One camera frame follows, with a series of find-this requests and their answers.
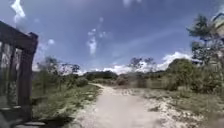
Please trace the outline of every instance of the bush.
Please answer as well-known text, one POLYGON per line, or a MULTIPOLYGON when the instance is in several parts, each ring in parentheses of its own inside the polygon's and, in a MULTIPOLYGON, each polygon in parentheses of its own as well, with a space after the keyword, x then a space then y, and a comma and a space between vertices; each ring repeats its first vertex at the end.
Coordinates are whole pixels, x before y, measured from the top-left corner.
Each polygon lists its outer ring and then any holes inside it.
POLYGON ((77 87, 84 87, 88 85, 88 80, 86 78, 78 78, 76 80, 76 86, 77 87))
POLYGON ((109 85, 109 86, 115 86, 116 81, 112 79, 95 79, 92 81, 93 83, 99 83, 99 84, 104 84, 104 85, 109 85))

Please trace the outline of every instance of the dark wooden structure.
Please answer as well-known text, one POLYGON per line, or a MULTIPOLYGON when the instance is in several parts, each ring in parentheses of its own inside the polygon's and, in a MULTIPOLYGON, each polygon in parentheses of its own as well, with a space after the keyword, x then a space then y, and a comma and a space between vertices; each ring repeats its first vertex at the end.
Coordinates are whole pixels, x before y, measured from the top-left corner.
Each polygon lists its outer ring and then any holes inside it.
MULTIPOLYGON (((16 75, 17 101, 16 108, 21 108, 25 117, 31 117, 31 76, 32 62, 37 49, 38 36, 34 33, 28 35, 0 21, 0 42, 1 46, 7 44, 12 48, 10 60, 14 57, 15 49, 21 51, 19 67, 16 75)), ((9 74, 12 72, 12 64, 9 64, 9 74)))

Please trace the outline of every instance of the green bush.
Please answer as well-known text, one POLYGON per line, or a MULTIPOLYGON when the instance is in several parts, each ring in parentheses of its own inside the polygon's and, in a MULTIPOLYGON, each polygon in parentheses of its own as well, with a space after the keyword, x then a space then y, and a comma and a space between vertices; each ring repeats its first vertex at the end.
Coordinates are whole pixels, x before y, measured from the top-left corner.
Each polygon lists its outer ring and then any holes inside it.
POLYGON ((77 87, 84 87, 88 85, 88 80, 86 78, 78 78, 76 80, 76 86, 77 87))

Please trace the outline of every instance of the grass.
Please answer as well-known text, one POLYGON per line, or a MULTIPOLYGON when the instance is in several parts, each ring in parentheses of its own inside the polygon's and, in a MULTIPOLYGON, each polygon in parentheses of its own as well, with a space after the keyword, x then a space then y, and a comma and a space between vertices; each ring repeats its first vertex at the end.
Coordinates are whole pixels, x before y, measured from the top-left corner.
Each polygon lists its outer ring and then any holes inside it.
POLYGON ((94 101, 98 93, 98 87, 87 85, 61 92, 48 93, 44 96, 35 96, 37 102, 33 106, 33 117, 40 120, 68 117, 78 109, 82 109, 85 104, 94 101))
POLYGON ((147 99, 170 99, 170 104, 177 111, 191 111, 196 116, 203 116, 202 122, 214 121, 224 117, 224 101, 214 94, 197 94, 189 91, 165 91, 144 89, 143 97, 147 99))

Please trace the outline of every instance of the wooden post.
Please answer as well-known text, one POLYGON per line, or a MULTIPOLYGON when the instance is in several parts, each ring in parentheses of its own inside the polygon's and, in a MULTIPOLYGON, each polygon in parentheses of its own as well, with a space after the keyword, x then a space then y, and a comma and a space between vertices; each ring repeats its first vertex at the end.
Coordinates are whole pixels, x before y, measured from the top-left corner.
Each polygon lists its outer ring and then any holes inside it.
MULTIPOLYGON (((37 47, 37 36, 33 33, 30 34, 35 47, 37 47)), ((27 119, 31 119, 31 78, 32 78, 32 62, 35 52, 28 53, 22 51, 20 59, 20 67, 18 73, 18 105, 21 106, 27 115, 27 119)))

